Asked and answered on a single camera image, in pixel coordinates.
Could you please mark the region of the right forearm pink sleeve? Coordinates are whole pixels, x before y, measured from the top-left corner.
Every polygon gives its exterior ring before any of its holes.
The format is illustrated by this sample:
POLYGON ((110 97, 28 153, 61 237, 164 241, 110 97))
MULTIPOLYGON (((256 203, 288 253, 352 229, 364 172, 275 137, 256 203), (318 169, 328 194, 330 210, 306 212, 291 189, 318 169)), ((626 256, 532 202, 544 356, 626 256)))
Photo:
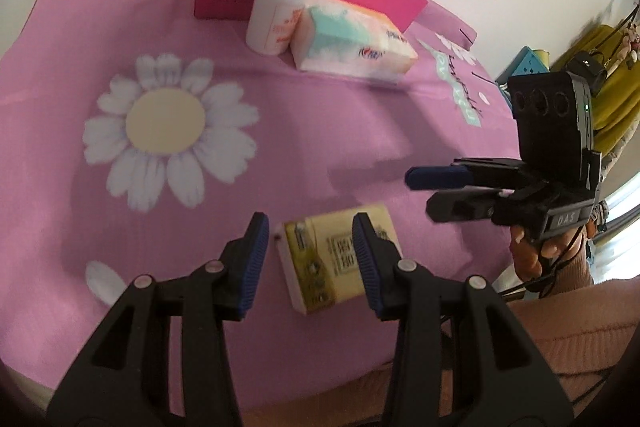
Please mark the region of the right forearm pink sleeve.
POLYGON ((579 414, 620 361, 639 325, 639 279, 593 282, 580 254, 550 296, 509 305, 579 414))

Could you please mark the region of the right hand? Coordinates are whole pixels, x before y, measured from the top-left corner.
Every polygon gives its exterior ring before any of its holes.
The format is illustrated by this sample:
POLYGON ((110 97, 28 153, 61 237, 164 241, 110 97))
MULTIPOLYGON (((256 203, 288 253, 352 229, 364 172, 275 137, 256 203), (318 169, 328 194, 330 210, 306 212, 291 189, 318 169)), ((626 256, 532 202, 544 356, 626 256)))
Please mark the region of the right hand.
POLYGON ((555 265, 572 259, 582 249, 585 228, 571 229, 542 243, 536 243, 528 238, 523 227, 513 225, 510 236, 515 274, 526 283, 538 279, 546 271, 542 265, 544 260, 555 265))

